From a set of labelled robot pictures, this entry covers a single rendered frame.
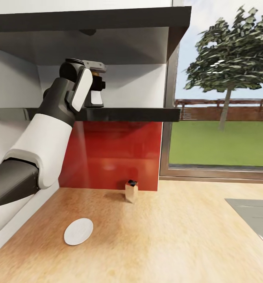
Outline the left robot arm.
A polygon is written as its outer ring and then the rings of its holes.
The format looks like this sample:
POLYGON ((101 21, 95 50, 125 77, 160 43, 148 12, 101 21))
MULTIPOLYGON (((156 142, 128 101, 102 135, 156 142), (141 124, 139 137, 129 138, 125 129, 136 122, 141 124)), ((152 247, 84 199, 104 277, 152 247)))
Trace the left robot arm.
POLYGON ((88 92, 106 87, 101 77, 92 76, 107 72, 103 63, 65 61, 29 126, 0 163, 0 231, 39 190, 56 182, 88 92))

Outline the saucer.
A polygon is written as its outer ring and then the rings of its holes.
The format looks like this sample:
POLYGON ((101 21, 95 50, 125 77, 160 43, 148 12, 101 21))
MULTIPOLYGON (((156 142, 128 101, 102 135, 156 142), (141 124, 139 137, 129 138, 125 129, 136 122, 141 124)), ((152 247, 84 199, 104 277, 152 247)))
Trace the saucer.
POLYGON ((64 240, 70 245, 77 245, 89 238, 93 223, 87 218, 75 220, 65 231, 64 240))

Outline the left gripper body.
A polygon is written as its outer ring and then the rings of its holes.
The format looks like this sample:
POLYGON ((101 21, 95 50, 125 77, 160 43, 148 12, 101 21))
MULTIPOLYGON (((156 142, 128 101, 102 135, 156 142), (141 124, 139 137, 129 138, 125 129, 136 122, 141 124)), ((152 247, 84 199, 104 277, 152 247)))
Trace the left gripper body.
POLYGON ((102 91, 102 78, 93 77, 93 82, 90 91, 102 91))

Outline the bottle of coffee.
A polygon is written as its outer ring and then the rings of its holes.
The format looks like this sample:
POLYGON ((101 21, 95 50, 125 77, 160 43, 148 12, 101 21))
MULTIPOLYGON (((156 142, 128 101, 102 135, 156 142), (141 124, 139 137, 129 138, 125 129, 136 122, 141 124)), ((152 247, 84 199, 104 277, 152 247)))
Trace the bottle of coffee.
MULTIPOLYGON (((100 77, 98 72, 92 72, 93 77, 100 77)), ((89 91, 84 101, 84 108, 104 108, 100 91, 89 91)))

